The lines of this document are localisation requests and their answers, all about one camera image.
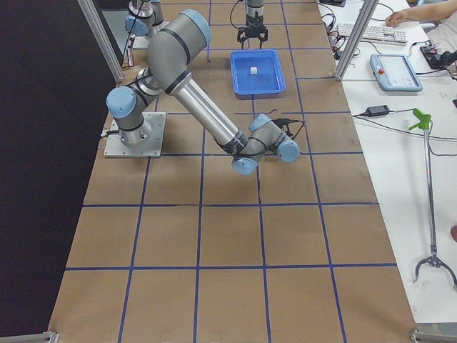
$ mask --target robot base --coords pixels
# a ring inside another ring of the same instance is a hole
[[[150,156],[158,158],[162,153],[162,144],[164,142],[165,131],[165,112],[143,112],[144,120],[151,124],[151,135],[147,140],[136,146],[125,145],[117,134],[112,134],[106,142],[104,156],[106,158],[132,158]],[[110,130],[117,130],[117,124],[113,121]]]

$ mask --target blue tray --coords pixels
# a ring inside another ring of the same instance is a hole
[[[278,53],[271,49],[240,50],[230,54],[233,90],[239,95],[273,94],[286,89]],[[251,74],[251,67],[257,74]]]

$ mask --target blue joint cap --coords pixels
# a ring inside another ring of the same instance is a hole
[[[211,41],[211,30],[205,18],[199,12],[193,9],[185,9],[181,13],[189,17],[190,20],[192,20],[195,23],[195,25],[197,25],[197,27],[205,37],[206,46],[208,46],[209,42]]]
[[[121,86],[109,92],[106,105],[114,118],[122,119],[135,108],[136,95],[130,88]]]
[[[289,139],[279,144],[277,154],[282,161],[293,162],[300,156],[300,148],[296,141]]]
[[[142,20],[137,19],[135,21],[134,16],[126,17],[126,30],[128,32],[130,32],[130,30],[131,30],[131,33],[138,37],[144,37],[149,33],[149,28],[147,27],[147,25]]]
[[[249,131],[254,132],[257,129],[260,129],[263,125],[271,121],[266,114],[260,113],[257,115],[253,121],[249,124]]]
[[[231,166],[241,175],[249,175],[256,170],[258,163],[253,159],[246,157],[235,157],[231,162]]]

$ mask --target human hand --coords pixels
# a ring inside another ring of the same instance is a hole
[[[403,11],[394,12],[386,18],[386,25],[396,27],[406,20],[406,14]]]

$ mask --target white table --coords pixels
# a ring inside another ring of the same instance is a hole
[[[398,11],[408,6],[406,1],[382,0]],[[362,1],[347,0],[344,8],[332,6],[338,22],[355,22]],[[324,15],[328,9],[320,6]],[[385,18],[391,12],[378,6],[374,18]],[[382,25],[371,21],[369,25]],[[409,44],[426,40],[416,22],[403,23],[399,29],[407,31],[408,45],[377,44],[386,54],[409,54]],[[457,83],[446,72],[420,77],[423,91],[414,95],[388,94],[381,91],[369,65],[370,55],[376,51],[370,44],[358,45],[360,56],[352,60],[343,78],[343,87],[353,115],[365,112],[369,106],[388,105],[402,110],[418,107],[432,115],[433,136],[457,137]],[[410,62],[416,72],[429,71],[418,46],[412,48]],[[374,119],[380,124],[408,131],[417,119],[410,111],[389,114]],[[427,264],[420,270],[419,280],[413,283],[417,262],[430,255],[430,225],[426,181],[425,151],[422,137],[399,134],[354,119],[364,156],[370,170],[376,195],[401,273],[409,304],[417,323],[457,322],[457,291],[449,273]],[[457,142],[431,141],[438,154],[457,154]],[[433,190],[436,218],[438,257],[457,272],[457,243],[449,230],[457,224],[457,157],[432,156]]]

